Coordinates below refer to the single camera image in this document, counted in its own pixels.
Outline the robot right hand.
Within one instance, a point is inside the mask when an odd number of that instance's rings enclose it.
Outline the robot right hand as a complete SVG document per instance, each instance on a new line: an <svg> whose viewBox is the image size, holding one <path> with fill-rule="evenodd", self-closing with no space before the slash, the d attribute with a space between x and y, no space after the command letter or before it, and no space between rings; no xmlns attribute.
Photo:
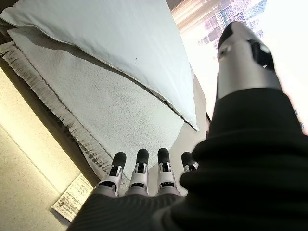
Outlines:
<svg viewBox="0 0 308 231"><path fill-rule="evenodd" d="M232 22L218 44L217 96L208 137L182 161L176 194L141 187L116 198L100 183L71 231L305 231L308 228L308 137L283 92L267 46Z"/></svg>

